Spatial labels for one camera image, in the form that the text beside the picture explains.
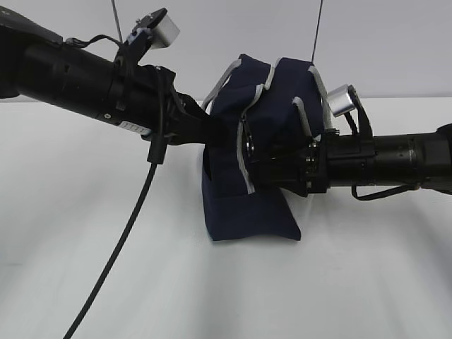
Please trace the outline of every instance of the navy blue bag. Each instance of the navy blue bag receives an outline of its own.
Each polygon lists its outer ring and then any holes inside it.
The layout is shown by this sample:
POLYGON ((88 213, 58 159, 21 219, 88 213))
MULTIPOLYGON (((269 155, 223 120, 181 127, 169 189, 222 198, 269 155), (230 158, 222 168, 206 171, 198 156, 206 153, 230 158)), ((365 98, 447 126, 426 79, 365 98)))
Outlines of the navy blue bag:
POLYGON ((229 129, 223 148, 206 146, 202 192, 213 240, 273 234, 300 240, 301 232, 277 187, 255 187, 249 148, 265 153, 273 144, 304 147, 330 125, 326 91, 314 65, 283 58, 275 67, 241 55, 203 103, 229 129))

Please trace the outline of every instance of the white label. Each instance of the white label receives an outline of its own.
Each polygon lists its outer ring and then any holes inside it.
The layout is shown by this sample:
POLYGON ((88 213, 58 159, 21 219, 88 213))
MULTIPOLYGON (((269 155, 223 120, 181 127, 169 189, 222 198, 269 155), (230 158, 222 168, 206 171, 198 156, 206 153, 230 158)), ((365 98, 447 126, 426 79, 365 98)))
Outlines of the white label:
POLYGON ((133 123, 128 122, 128 121, 123 121, 119 125, 119 127, 121 127, 122 129, 126 129, 128 131, 139 133, 142 136, 147 136, 151 132, 151 130, 147 129, 146 127, 142 127, 140 125, 136 125, 136 124, 133 124, 133 123))

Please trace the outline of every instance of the metal rod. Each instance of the metal rod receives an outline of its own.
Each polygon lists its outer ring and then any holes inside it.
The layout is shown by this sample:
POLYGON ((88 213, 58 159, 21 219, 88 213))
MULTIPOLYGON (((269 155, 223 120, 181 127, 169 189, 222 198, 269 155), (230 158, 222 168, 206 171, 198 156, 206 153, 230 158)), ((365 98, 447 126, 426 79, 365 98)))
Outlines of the metal rod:
POLYGON ((116 29, 118 30, 118 38, 119 38, 120 42, 123 42, 122 34, 121 34, 121 27, 119 26, 118 11, 116 10, 116 4, 114 3, 114 0, 112 0, 112 6, 113 6, 114 22, 116 23, 116 29))
POLYGON ((317 18, 316 37, 315 37, 315 39, 314 39, 314 48, 312 49, 312 58, 311 58, 311 62, 314 62, 314 56, 316 55, 317 38, 319 37, 320 18, 322 17, 322 8, 323 8, 323 0, 320 1, 319 17, 317 18))

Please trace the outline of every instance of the wire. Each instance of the wire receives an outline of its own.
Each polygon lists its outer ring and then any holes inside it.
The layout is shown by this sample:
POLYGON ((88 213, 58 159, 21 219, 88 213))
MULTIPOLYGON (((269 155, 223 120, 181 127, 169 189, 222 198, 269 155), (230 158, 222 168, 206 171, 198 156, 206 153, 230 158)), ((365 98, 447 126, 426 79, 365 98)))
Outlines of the wire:
POLYGON ((119 41, 122 42, 122 34, 121 34, 121 26, 119 25, 118 11, 116 10, 116 4, 114 0, 112 0, 113 14, 114 14, 114 22, 116 23, 116 29, 118 31, 119 41))
POLYGON ((108 259, 108 262, 105 265, 104 269, 102 270, 99 278, 97 279, 97 282, 95 283, 93 290, 91 291, 90 295, 86 299, 86 302, 83 305, 80 312, 78 312, 76 319, 73 321, 71 327, 68 329, 68 331, 66 332, 66 335, 63 337, 63 339, 72 338, 72 335, 76 332, 77 327, 80 325, 83 318, 85 318, 85 315, 87 314, 88 310, 90 309, 91 305, 93 304, 97 294, 100 291, 100 288, 102 287, 105 279, 108 276, 108 273, 110 272, 110 270, 112 269, 112 267, 114 265, 114 262, 118 258, 118 255, 121 252, 121 249, 122 249, 123 245, 125 244, 127 237, 130 234, 130 231, 132 230, 133 224, 135 223, 135 220, 138 217, 138 214, 140 213, 144 200, 146 199, 146 196, 148 195, 149 188, 153 181, 156 169, 157 169, 157 164, 152 164, 150 166, 148 176, 146 177, 146 181, 144 183, 143 189, 141 190, 140 196, 138 197, 138 201, 136 202, 135 208, 133 209, 133 212, 129 218, 129 221, 127 222, 127 225, 124 228, 124 231, 122 232, 122 235, 119 238, 119 241, 118 241, 117 245, 115 246, 115 248, 112 252, 112 255, 108 259))
POLYGON ((76 37, 70 37, 66 40, 66 44, 68 44, 72 47, 75 47, 75 48, 82 49, 82 48, 88 47, 90 44, 93 44, 94 42, 97 42, 97 41, 103 40, 103 39, 114 42, 120 49, 124 48, 124 45, 122 44, 122 42, 120 42, 112 37, 109 37, 108 35, 105 35, 105 34, 96 35, 94 38, 92 38, 89 41, 83 41, 83 40, 77 39, 76 37))
POLYGON ((320 18, 322 17, 322 8, 323 8, 323 0, 320 1, 319 16, 317 18, 316 37, 314 38, 314 48, 312 49, 312 58, 311 58, 312 63, 314 62, 314 56, 316 55, 317 38, 319 37, 320 18))
POLYGON ((350 129, 352 130, 352 135, 357 136, 358 128, 357 128, 355 120, 353 120, 350 112, 345 113, 345 118, 347 119, 348 126, 350 126, 350 129))
POLYGON ((368 194, 366 196, 358 196, 357 185, 352 186, 353 198, 359 201, 372 201, 376 199, 388 198, 389 196, 395 196, 396 194, 401 194, 407 191, 415 191, 419 189, 419 185, 403 185, 395 187, 393 189, 387 189, 385 191, 380 191, 373 194, 368 194))
POLYGON ((163 95, 163 83, 162 76, 160 75, 159 68, 154 67, 155 73, 157 74, 157 87, 158 87, 158 102, 159 102, 159 125, 158 125, 158 133, 160 136, 163 136, 164 133, 164 120, 165 120, 165 96, 163 95))

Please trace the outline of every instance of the gray trim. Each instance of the gray trim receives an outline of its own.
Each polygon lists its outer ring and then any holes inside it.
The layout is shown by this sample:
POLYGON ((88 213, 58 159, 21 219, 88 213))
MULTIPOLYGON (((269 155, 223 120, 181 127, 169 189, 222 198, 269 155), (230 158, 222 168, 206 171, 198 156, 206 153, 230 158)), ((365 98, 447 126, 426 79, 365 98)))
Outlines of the gray trim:
POLYGON ((294 97, 292 104, 297 106, 299 112, 299 118, 302 123, 303 132, 306 136, 312 136, 311 127, 309 125, 308 117, 306 115, 306 110, 304 108, 303 100, 299 97, 294 97))
POLYGON ((319 93, 322 98, 323 124, 325 125, 325 129, 332 129, 333 123, 331 122, 331 108, 328 103, 328 93, 326 92, 325 85, 323 84, 319 71, 314 66, 309 67, 308 71, 314 76, 314 80, 316 81, 317 88, 319 89, 319 93))
POLYGON ((246 184, 246 189, 248 190, 248 194, 254 193, 256 191, 256 189, 254 188, 254 185, 249 178, 249 173, 248 173, 248 170, 246 169, 245 160, 243 158, 243 153, 242 153, 243 120, 246 119, 246 113, 248 112, 248 109, 253 107, 253 105, 255 105, 258 102, 259 98, 262 95, 264 88, 265 88, 264 84, 260 84, 260 85, 256 86, 256 94, 254 95, 254 99, 242 112, 242 116, 240 117, 239 125, 237 126, 237 162, 239 163, 239 168, 240 168, 240 171, 242 172, 243 179, 246 184))
POLYGON ((232 64, 230 64, 229 67, 227 67, 226 71, 221 76, 220 80, 217 82, 215 87, 211 90, 211 92, 207 95, 207 97, 204 99, 201 108, 203 110, 207 109, 207 106, 212 102, 217 96, 218 93, 220 93, 222 87, 226 84, 226 82, 229 80, 231 73, 233 70, 235 70, 237 67, 239 67, 242 64, 241 59, 234 60, 232 64))
POLYGON ((267 81, 266 81, 266 84, 264 85, 264 88, 266 90, 270 89, 273 78, 275 77, 275 69, 276 69, 276 66, 270 66, 270 71, 268 72, 267 81))

